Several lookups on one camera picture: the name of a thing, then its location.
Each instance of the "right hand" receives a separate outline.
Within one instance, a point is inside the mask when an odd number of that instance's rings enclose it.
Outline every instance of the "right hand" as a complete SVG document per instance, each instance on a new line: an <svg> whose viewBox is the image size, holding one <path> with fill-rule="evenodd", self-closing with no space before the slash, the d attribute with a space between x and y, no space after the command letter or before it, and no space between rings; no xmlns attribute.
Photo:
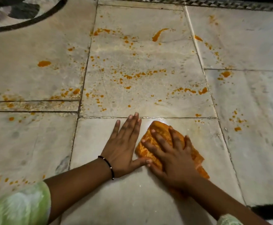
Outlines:
<svg viewBox="0 0 273 225"><path fill-rule="evenodd" d="M193 178L200 176L195 169L194 161L191 157L192 143L188 136L184 137L185 148L183 148L176 131L170 127L170 134L173 140L173 147L158 134L155 130L151 133L162 150L148 141L142 140L142 144L156 156L163 165L163 170L157 168L152 162L147 166L165 185L183 190L191 184Z"/></svg>

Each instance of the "floor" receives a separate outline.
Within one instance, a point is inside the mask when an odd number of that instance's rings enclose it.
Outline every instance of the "floor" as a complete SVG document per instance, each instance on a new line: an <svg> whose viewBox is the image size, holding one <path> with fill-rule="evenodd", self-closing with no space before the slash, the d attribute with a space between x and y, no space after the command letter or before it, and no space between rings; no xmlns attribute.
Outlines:
<svg viewBox="0 0 273 225"><path fill-rule="evenodd" d="M60 0L46 1L43 12ZM0 196L95 159L116 119L138 111L139 138L153 120L172 125L214 184L248 206L273 204L273 12L63 5L27 25L0 18ZM55 223L215 221L141 168Z"/></svg>

